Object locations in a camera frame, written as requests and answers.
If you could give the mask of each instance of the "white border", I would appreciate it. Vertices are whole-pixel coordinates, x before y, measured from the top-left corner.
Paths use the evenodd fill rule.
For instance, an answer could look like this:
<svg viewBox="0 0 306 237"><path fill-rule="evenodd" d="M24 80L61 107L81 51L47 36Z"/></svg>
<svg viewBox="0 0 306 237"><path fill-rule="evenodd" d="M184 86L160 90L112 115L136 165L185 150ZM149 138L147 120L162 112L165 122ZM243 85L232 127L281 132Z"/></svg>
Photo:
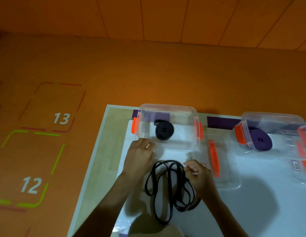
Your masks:
<svg viewBox="0 0 306 237"><path fill-rule="evenodd" d="M101 121L100 129L99 129L99 132L98 132L98 135L97 135L97 138L96 138L96 142L95 142L95 146L94 146L92 155L90 157L90 161L89 161L89 164L88 164L88 167L87 167L87 171L86 171L86 175L85 175L85 178L84 178L84 182L83 182L83 185L82 185L81 190L80 190L80 194L79 194L79 197L78 197L78 201L77 201L77 204L76 204L76 207L75 207L75 211L74 211L74 214L73 214L73 218L72 218L71 224L69 226L67 237L72 237L72 235L74 234L74 228L75 228L75 225L76 225L77 217L78 217L78 214L79 214L79 211L80 211L81 203L82 203L84 195L85 195L88 179L89 179L92 167L93 167L93 162L95 160L95 156L96 156L96 152L97 152L97 149L98 149L101 133L102 133L102 130L103 130L105 122L106 122L106 118L107 118L107 115L108 115L109 108L133 109L133 110L138 110L139 109L139 107L124 106L124 105L107 105L106 106L104 117L103 117L103 119ZM212 116L212 117L241 119L240 116L217 115L217 114L208 114L208 113L202 113L202 114L204 114L206 116Z"/></svg>

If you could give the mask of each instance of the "black cable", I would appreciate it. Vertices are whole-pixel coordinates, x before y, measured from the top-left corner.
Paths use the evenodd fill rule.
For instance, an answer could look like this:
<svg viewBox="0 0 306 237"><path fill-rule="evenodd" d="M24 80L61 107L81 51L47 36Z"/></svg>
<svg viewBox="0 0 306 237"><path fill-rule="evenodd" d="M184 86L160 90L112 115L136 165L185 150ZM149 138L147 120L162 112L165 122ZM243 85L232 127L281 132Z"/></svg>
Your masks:
<svg viewBox="0 0 306 237"><path fill-rule="evenodd" d="M156 169L160 166L160 165L165 165L166 166L166 170L163 171L160 176L157 178L156 176ZM175 191L175 193L173 194L173 188L172 188L172 177L171 177L171 171L174 171L177 175L177 190ZM160 178L164 175L167 174L167 184L168 184L168 197L169 197L169 208L170 208L170 217L167 221L163 221L161 220L157 214L156 214L156 210L155 210L155 199L156 199L156 195L157 195L157 191L158 191L158 182L160 180ZM153 192L150 193L147 189L147 183L148 180L150 179L150 176L152 177L152 183L153 183ZM186 189L185 184L188 182L188 184L190 185L191 189L192 189L192 199L191 199L191 195L190 192ZM189 197L189 201L188 203L184 203L183 202L183 197L184 194L182 192L182 189L184 189L184 194L187 193L188 197ZM145 182L145 186L144 186L144 190L145 193L148 196L153 197L153 209L154 209L154 215L157 219L157 221L160 224L168 224L173 216L173 207L175 207L179 212L184 212L184 211L190 211L192 209L194 209L199 203L200 203L200 198L198 198L198 200L196 201L196 203L194 205L192 205L195 202L195 192L194 189L191 185L191 183L189 182L189 180L186 178L186 174L184 171L184 167L183 165L176 161L176 160L160 160L158 162L156 162L153 167L152 167L152 171L149 174L149 176L147 177L147 180Z"/></svg>

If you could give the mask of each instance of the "sticker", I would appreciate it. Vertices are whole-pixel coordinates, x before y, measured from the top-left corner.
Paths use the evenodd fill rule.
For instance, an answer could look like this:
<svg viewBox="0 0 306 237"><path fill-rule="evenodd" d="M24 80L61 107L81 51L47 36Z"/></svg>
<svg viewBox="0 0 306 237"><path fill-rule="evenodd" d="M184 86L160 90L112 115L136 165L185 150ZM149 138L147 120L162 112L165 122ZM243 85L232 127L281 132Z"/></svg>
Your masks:
<svg viewBox="0 0 306 237"><path fill-rule="evenodd" d="M295 171L301 171L298 161L292 159L291 162Z"/></svg>

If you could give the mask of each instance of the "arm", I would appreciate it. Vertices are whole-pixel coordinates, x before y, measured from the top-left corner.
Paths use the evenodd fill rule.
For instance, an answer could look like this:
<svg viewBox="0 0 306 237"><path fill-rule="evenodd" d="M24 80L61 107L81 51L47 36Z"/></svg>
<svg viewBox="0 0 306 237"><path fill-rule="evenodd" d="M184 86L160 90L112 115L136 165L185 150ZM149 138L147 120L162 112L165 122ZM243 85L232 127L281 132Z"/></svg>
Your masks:
<svg viewBox="0 0 306 237"><path fill-rule="evenodd" d="M155 143L149 139L140 138L131 143L121 175L73 237L111 235L123 204L153 160L154 148Z"/></svg>
<svg viewBox="0 0 306 237"><path fill-rule="evenodd" d="M215 187L211 171L196 160L187 161L184 165L187 165L185 167L187 178L190 180L199 197L207 205L224 237L248 237L221 200Z"/></svg>

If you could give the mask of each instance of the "orange floor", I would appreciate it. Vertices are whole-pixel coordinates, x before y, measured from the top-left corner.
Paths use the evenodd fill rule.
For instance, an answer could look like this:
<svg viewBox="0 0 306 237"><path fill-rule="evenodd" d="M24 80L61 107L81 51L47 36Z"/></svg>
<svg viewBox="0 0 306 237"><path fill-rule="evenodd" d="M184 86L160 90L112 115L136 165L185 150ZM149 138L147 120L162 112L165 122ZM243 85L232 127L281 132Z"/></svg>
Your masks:
<svg viewBox="0 0 306 237"><path fill-rule="evenodd" d="M107 104L306 120L301 51L6 34L0 81L0 236L67 234Z"/></svg>

